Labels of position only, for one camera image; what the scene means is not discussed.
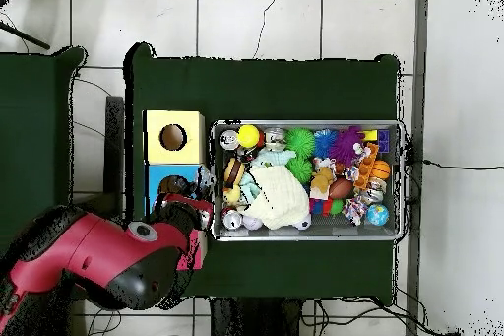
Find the wooden block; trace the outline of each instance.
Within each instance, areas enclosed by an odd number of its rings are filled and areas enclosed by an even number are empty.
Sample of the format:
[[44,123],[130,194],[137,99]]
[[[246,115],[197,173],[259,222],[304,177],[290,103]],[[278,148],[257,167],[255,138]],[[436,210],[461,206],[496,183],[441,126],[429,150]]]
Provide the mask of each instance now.
[[205,162],[205,118],[198,111],[147,110],[146,123],[150,165]]

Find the orange ball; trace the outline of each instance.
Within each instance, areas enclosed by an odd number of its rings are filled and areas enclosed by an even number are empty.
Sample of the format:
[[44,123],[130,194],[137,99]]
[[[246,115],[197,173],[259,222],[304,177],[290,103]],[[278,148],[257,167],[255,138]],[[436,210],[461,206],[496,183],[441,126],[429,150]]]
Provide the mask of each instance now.
[[381,179],[387,179],[390,175],[390,167],[385,161],[377,160],[374,162],[370,175]]

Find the white ball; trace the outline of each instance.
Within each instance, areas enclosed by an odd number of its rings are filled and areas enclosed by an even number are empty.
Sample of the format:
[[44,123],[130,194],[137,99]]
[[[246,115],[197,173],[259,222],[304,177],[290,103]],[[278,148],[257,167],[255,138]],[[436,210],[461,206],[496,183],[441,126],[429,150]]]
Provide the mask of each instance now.
[[257,231],[263,226],[263,221],[250,216],[243,216],[243,226],[249,231]]
[[311,214],[308,213],[301,222],[294,223],[293,226],[298,228],[300,231],[306,231],[311,226]]

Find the green table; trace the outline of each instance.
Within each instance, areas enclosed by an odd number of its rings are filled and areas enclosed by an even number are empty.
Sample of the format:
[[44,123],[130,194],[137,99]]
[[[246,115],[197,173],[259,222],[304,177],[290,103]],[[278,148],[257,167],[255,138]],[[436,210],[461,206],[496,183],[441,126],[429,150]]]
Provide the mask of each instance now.
[[[133,184],[135,217],[144,210],[143,110],[197,110],[207,128],[218,119],[396,119],[398,70],[390,55],[375,61],[170,59],[153,58],[149,45],[137,43],[124,62],[126,130],[131,126],[133,133],[126,179]],[[186,295],[376,296],[390,304],[393,246],[358,240],[211,241],[204,268],[194,273]]]

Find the yellow ball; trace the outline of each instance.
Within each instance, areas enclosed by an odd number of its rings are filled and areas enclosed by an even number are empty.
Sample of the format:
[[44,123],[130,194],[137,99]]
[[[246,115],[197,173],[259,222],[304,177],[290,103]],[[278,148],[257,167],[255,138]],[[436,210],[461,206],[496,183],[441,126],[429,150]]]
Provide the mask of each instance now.
[[238,142],[243,148],[253,148],[259,142],[259,130],[252,124],[244,124],[238,130]]

